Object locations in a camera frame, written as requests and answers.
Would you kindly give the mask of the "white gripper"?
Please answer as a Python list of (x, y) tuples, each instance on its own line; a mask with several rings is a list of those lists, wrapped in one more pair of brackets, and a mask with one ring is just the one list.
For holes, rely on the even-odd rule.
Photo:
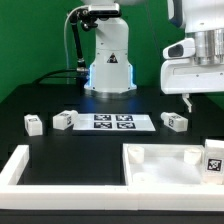
[(182, 94), (192, 113), (190, 93), (223, 92), (224, 60), (215, 57), (209, 64), (198, 64), (193, 38), (185, 38), (163, 50), (165, 62), (160, 72), (161, 89), (165, 94)]

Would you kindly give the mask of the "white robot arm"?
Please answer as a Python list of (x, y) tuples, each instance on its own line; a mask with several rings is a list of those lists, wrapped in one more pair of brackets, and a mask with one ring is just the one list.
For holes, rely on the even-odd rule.
[[(134, 91), (128, 61), (129, 27), (120, 0), (90, 0), (89, 24), (96, 27), (95, 60), (85, 90), (102, 97)], [(160, 86), (165, 94), (224, 92), (224, 0), (167, 0), (168, 20), (184, 38), (164, 45)]]

